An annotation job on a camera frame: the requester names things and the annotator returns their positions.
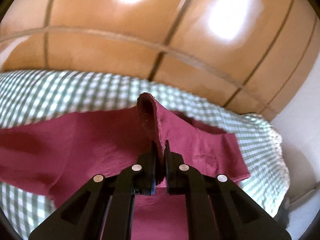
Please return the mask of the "floral bed sheet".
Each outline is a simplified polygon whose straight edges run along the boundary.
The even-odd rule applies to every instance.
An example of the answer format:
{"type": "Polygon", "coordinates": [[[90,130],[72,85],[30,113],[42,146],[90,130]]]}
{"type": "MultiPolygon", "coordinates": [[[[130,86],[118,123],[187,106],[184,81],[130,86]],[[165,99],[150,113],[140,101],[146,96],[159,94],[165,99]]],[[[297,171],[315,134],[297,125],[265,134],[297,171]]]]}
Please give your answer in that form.
{"type": "Polygon", "coordinates": [[[290,180],[289,168],[287,167],[283,157],[283,149],[282,149],[283,139],[282,139],[282,136],[273,127],[271,128],[269,135],[274,145],[276,158],[278,159],[278,163],[280,163],[281,174],[285,180],[286,191],[285,191],[283,206],[288,209],[290,207],[290,199],[287,196],[287,192],[289,190],[291,180],[290,180]]]}

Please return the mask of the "green white checkered bedspread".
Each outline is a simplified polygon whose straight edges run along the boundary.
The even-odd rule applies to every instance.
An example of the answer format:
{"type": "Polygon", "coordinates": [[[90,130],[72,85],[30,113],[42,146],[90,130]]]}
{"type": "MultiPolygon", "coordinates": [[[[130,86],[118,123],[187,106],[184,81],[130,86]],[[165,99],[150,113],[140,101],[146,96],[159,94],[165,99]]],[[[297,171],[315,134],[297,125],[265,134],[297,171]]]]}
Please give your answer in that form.
{"type": "Polygon", "coordinates": [[[271,217],[279,217],[286,184],[269,135],[272,125],[258,114],[238,115],[176,87],[110,73],[4,72],[1,74],[1,128],[73,112],[130,108],[142,93],[150,93],[166,109],[180,111],[235,134],[250,173],[240,187],[271,217]]]}

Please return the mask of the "wooden panelled wardrobe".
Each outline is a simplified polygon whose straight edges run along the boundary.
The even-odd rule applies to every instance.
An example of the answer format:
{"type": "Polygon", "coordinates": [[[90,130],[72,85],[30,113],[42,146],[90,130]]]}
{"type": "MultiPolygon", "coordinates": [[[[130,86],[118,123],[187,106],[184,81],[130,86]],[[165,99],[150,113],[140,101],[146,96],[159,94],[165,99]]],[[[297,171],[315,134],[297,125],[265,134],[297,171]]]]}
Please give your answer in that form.
{"type": "Polygon", "coordinates": [[[1,71],[109,72],[274,119],[319,54],[308,0],[9,0],[1,71]]]}

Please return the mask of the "dark red cloth garment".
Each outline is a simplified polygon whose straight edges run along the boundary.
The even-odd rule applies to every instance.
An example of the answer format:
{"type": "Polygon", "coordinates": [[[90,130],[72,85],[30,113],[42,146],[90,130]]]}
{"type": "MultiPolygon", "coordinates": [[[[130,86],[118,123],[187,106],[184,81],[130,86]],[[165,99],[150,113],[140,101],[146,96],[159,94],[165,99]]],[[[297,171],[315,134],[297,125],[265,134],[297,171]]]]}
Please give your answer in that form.
{"type": "Polygon", "coordinates": [[[132,108],[1,130],[1,181],[51,198],[57,210],[91,178],[120,174],[155,143],[155,192],[135,196],[131,239],[189,239],[184,196],[167,192],[167,142],[205,176],[224,174],[235,184],[249,177],[233,133],[169,111],[143,93],[132,108]]]}

